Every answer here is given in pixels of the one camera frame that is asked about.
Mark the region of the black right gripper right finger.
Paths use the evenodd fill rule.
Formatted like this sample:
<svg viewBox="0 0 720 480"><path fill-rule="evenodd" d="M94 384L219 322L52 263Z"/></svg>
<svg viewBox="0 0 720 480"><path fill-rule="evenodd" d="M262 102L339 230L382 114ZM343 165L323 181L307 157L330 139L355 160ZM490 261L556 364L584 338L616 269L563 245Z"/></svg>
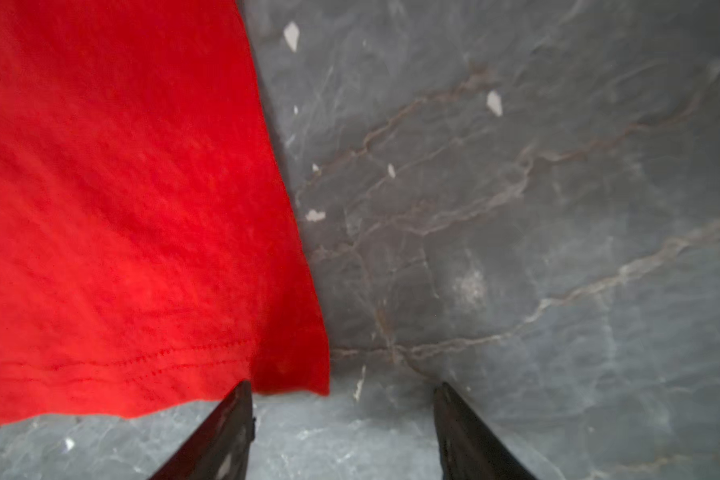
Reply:
<svg viewBox="0 0 720 480"><path fill-rule="evenodd" d="M536 479L447 382L434 389L433 413L443 479Z"/></svg>

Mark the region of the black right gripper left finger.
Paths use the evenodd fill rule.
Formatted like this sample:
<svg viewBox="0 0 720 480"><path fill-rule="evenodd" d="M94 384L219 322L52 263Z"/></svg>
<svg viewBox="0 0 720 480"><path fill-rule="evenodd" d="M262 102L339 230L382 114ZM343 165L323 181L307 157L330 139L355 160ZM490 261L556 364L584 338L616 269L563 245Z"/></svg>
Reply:
<svg viewBox="0 0 720 480"><path fill-rule="evenodd" d="M252 387L243 380L150 480L245 480L255 430Z"/></svg>

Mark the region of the red t shirt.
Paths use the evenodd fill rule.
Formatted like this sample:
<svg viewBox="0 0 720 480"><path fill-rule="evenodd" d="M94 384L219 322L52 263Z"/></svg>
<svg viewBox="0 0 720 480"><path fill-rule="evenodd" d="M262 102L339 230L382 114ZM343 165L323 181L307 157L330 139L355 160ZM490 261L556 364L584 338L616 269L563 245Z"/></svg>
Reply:
<svg viewBox="0 0 720 480"><path fill-rule="evenodd" d="M0 425L329 392L233 1L0 1Z"/></svg>

